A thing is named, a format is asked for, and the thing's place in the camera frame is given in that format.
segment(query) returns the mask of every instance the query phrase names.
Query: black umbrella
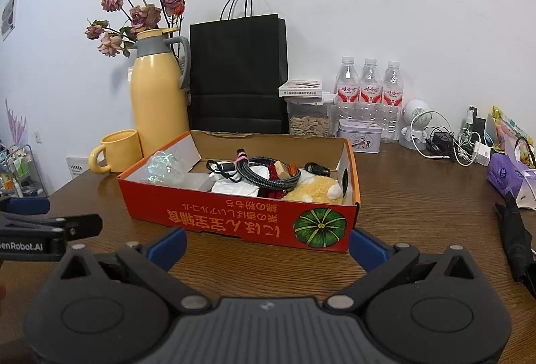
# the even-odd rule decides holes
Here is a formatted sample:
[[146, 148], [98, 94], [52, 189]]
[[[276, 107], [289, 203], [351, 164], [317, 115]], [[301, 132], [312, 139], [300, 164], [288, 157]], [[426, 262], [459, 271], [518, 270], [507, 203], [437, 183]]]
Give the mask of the black umbrella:
[[524, 283], [536, 297], [536, 262], [532, 257], [532, 235], [523, 225], [519, 208], [511, 192], [505, 195], [506, 206], [495, 204], [499, 217], [500, 240], [505, 250], [512, 277]]

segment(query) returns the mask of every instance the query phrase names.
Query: open box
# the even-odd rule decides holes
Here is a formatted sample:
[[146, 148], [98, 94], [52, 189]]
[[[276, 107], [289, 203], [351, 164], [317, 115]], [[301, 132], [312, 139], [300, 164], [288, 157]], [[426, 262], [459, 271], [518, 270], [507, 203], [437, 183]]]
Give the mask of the open box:
[[130, 216], [251, 242], [348, 250], [348, 236], [355, 225], [360, 196], [355, 159], [347, 139], [187, 131], [162, 150], [182, 159], [181, 165], [189, 174], [206, 174], [207, 160], [234, 161], [239, 148], [244, 148], [250, 158], [274, 157], [295, 163], [299, 168], [310, 161], [322, 164], [342, 187], [342, 205], [223, 195], [141, 183], [148, 177], [149, 157], [145, 157], [119, 175]]

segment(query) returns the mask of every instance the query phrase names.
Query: nuts in container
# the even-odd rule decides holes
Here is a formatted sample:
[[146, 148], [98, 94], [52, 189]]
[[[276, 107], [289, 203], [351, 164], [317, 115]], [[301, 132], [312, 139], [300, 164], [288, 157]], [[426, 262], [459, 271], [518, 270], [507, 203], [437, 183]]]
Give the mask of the nuts in container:
[[293, 136], [329, 137], [334, 134], [332, 107], [334, 94], [323, 92], [322, 98], [285, 98], [289, 133]]

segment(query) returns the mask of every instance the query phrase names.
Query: gray thermos handle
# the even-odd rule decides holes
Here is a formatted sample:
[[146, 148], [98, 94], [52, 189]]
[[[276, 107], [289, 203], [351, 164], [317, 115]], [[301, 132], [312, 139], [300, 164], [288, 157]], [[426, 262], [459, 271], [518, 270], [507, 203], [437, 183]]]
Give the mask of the gray thermos handle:
[[192, 53], [190, 51], [190, 43], [184, 36], [174, 36], [173, 38], [164, 39], [165, 45], [181, 43], [184, 47], [184, 72], [179, 79], [179, 88], [184, 89], [190, 87], [190, 61]]

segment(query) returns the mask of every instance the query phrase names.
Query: ribbed gray panel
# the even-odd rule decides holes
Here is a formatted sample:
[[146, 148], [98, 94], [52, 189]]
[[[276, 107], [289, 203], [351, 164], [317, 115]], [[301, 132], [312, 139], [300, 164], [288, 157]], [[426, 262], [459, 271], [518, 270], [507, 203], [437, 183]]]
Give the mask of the ribbed gray panel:
[[398, 364], [370, 344], [355, 319], [314, 299], [222, 299], [179, 320], [139, 364]]

